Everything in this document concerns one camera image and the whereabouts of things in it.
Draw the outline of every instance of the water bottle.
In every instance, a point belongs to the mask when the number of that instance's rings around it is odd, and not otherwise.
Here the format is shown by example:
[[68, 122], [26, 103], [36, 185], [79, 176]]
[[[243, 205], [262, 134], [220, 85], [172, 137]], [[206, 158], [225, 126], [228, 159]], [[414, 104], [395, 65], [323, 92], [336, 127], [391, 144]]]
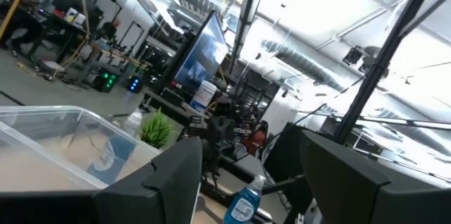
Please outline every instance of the water bottle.
[[142, 122], [142, 112], [139, 108], [136, 108], [135, 111], [133, 111], [133, 113], [131, 113], [122, 124], [122, 130], [124, 130], [132, 137], [136, 137], [136, 134], [140, 129], [141, 122]]
[[224, 216], [224, 224], [250, 223], [257, 212], [261, 199], [261, 188], [265, 177], [257, 175], [248, 186], [238, 192]]
[[[130, 114], [122, 125], [122, 129], [133, 138], [141, 126], [142, 112], [138, 108]], [[87, 169], [90, 175], [112, 185], [118, 179], [123, 166], [135, 150], [136, 143], [124, 136], [113, 133], [106, 143], [100, 159], [95, 160]]]

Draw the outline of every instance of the box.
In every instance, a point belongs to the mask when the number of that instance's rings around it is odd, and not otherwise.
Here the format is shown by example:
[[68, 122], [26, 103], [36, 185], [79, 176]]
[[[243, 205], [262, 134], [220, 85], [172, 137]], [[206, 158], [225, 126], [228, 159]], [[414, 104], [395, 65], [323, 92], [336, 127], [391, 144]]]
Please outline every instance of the box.
[[103, 189], [159, 153], [83, 108], [0, 107], [2, 192]]

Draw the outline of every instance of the potted plant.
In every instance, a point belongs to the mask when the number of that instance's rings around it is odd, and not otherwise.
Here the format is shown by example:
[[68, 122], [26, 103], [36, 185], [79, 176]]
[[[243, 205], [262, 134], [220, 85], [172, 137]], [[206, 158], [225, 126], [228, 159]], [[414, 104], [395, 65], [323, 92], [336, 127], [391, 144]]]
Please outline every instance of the potted plant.
[[159, 109], [154, 117], [144, 121], [141, 127], [141, 140], [147, 144], [160, 149], [168, 142], [168, 137], [172, 133], [172, 125], [167, 117]]

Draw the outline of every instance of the black pole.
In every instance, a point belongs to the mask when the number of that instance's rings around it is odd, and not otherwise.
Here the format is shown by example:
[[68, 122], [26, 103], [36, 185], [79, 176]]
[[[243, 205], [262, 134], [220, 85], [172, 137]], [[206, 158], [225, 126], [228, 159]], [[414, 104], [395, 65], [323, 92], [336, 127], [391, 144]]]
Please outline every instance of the black pole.
[[344, 144], [347, 136], [351, 133], [352, 128], [360, 116], [360, 113], [373, 94], [374, 89], [377, 87], [381, 76], [387, 70], [393, 54], [395, 54], [398, 46], [401, 44], [403, 39], [403, 36], [401, 35], [402, 30], [410, 23], [411, 20], [415, 18], [423, 2], [424, 0], [410, 0], [402, 11], [400, 17], [395, 23], [395, 26], [388, 35], [381, 51], [379, 52], [376, 61], [371, 67], [371, 70], [366, 75], [366, 78], [364, 79], [349, 110], [335, 131], [334, 141], [338, 144]]
[[122, 44], [122, 41], [125, 39], [125, 37], [127, 36], [128, 32], [130, 31], [130, 29], [133, 26], [133, 23], [136, 23], [135, 21], [132, 21], [132, 23], [130, 24], [130, 26], [128, 26], [128, 29], [125, 31], [124, 35], [122, 36], [121, 40], [119, 41], [119, 46]]
[[[119, 13], [122, 11], [122, 6], [119, 5], [119, 3], [116, 0], [110, 0], [110, 1], [119, 7], [119, 10], [116, 11], [116, 14], [113, 17], [113, 20], [111, 20], [111, 22], [113, 22], [118, 17]], [[94, 0], [92, 3], [95, 5], [97, 2], [98, 2], [98, 0]]]

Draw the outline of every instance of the person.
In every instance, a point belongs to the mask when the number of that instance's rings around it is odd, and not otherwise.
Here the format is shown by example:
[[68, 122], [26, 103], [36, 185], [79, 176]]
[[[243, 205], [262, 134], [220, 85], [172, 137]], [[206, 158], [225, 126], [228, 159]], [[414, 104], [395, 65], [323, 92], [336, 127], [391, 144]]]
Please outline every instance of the person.
[[[10, 4], [0, 8], [2, 14], [7, 14]], [[6, 42], [13, 36], [13, 33], [19, 28], [25, 28], [27, 32], [22, 36], [11, 40], [11, 46], [15, 51], [20, 51], [22, 44], [33, 42], [41, 34], [43, 28], [41, 23], [32, 14], [39, 9], [39, 0], [20, 0], [20, 3], [14, 12], [13, 17], [5, 29], [3, 37], [0, 40], [0, 48], [7, 49]]]
[[107, 40], [112, 40], [116, 37], [119, 25], [121, 21], [119, 19], [114, 19], [113, 22], [104, 23], [100, 28], [100, 37], [106, 38]]
[[242, 144], [246, 147], [249, 154], [256, 156], [257, 150], [266, 143], [267, 135], [268, 122], [262, 120], [250, 137], [246, 137], [242, 141]]

